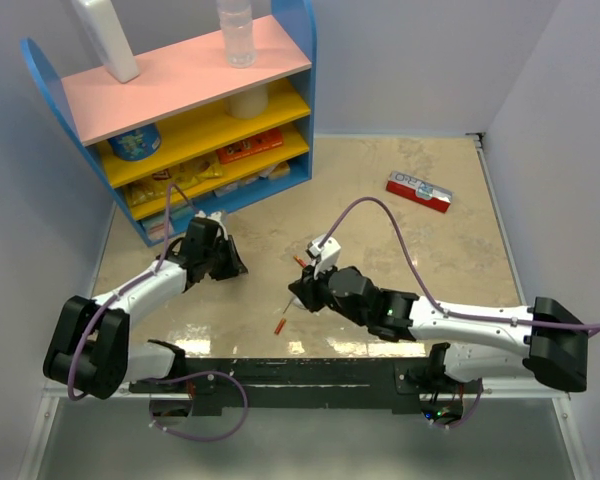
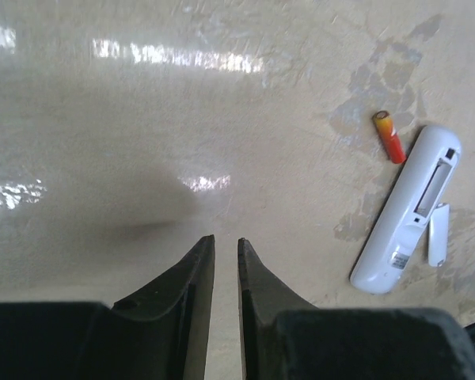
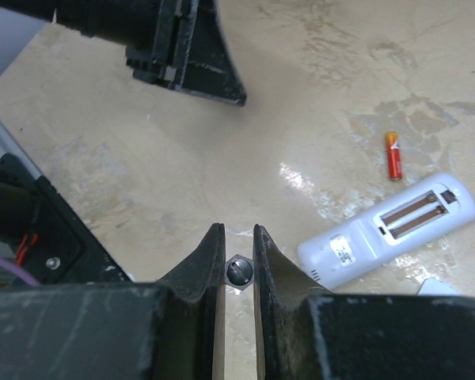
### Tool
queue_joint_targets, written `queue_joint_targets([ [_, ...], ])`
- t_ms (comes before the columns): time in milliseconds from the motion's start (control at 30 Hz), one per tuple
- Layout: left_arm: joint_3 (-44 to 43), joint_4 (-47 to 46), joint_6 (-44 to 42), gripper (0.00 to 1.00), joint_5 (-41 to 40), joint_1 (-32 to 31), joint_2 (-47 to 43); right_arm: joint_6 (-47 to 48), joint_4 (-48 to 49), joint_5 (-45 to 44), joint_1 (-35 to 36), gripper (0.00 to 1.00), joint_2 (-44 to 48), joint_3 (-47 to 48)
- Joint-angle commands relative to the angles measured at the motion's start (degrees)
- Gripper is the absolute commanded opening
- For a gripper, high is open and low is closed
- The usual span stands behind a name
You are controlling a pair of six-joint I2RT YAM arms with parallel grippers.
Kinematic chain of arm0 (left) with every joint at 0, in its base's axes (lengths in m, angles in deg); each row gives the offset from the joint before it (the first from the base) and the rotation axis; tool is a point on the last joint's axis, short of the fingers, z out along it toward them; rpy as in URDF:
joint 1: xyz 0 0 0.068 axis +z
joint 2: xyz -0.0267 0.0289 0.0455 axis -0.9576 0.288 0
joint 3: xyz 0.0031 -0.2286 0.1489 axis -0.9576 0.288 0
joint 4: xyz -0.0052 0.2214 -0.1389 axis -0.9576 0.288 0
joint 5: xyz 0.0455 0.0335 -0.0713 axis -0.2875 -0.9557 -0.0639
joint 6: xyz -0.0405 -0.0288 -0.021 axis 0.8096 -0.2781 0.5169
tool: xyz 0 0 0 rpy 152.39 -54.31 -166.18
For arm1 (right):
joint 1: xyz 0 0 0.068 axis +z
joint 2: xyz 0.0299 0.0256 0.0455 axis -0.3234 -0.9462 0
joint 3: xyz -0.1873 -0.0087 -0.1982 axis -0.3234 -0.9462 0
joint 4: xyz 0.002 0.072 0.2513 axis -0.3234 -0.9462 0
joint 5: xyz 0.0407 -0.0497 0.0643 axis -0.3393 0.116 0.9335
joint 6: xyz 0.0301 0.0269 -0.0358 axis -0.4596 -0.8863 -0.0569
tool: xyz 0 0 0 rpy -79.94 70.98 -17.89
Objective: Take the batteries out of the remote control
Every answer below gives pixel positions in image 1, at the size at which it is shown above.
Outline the thin metal pick tool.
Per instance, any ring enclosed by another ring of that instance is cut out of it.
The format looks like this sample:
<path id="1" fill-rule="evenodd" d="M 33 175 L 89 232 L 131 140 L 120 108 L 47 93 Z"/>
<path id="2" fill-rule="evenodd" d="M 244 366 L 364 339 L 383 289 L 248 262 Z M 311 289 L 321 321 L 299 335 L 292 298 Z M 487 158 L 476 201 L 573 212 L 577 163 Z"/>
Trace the thin metal pick tool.
<path id="1" fill-rule="evenodd" d="M 284 316 L 286 314 L 286 312 L 288 311 L 289 307 L 293 304 L 294 302 L 294 298 L 292 297 L 289 302 L 287 303 L 287 305 L 285 306 L 285 308 L 283 309 L 282 315 Z"/>

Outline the white remote control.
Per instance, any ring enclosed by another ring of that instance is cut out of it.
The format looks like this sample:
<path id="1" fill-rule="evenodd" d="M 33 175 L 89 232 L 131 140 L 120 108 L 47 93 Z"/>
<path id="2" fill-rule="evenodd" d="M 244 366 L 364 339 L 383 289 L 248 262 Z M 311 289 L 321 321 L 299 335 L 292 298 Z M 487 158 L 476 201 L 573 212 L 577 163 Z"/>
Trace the white remote control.
<path id="1" fill-rule="evenodd" d="M 302 301 L 297 296 L 294 296 L 291 299 L 291 304 L 301 310 L 307 310 L 306 306 L 302 303 Z"/>

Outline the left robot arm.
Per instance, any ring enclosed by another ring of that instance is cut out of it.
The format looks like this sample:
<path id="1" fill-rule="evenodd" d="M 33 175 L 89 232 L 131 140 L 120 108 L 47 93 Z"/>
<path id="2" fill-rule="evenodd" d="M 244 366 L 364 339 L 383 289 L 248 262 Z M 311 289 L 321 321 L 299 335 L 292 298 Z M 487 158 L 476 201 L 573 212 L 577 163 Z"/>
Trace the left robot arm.
<path id="1" fill-rule="evenodd" d="M 132 345 L 132 329 L 204 278 L 222 281 L 247 271 L 225 213 L 197 213 L 185 235 L 141 274 L 105 294 L 75 295 L 65 302 L 43 362 L 44 376 L 65 385 L 74 400 L 107 399 L 122 384 L 138 381 L 153 381 L 165 392 L 180 390 L 187 380 L 184 350 L 160 340 Z"/>

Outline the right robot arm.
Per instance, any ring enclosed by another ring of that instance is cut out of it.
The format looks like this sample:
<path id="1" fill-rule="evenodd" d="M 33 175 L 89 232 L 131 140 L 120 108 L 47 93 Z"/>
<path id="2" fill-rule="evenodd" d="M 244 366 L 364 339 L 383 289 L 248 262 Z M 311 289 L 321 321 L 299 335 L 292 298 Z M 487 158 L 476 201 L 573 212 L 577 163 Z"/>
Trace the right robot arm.
<path id="1" fill-rule="evenodd" d="M 355 267 L 316 273 L 308 266 L 289 290 L 307 310 L 327 307 L 382 340 L 433 341 L 425 379 L 439 393 L 499 376 L 531 376 L 569 393 L 587 387 L 588 333 L 551 298 L 502 309 L 435 305 L 424 296 L 377 287 Z"/>

